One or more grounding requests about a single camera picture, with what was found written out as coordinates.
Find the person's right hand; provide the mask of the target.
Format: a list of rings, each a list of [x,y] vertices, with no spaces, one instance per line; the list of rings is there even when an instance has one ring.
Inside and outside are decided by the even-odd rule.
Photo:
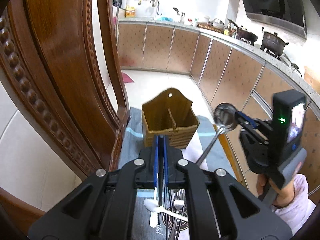
[[[295,170],[295,178],[297,180],[292,178],[291,181],[282,189],[277,188],[272,179],[268,179],[264,174],[259,174],[256,183],[258,196],[260,197],[264,194],[266,184],[269,183],[271,188],[277,193],[277,196],[272,203],[272,205],[277,208],[284,208],[291,203],[295,203],[297,205],[304,205],[308,203],[310,200],[308,198],[308,184],[302,174],[297,174],[301,166],[302,163],[299,163]]]

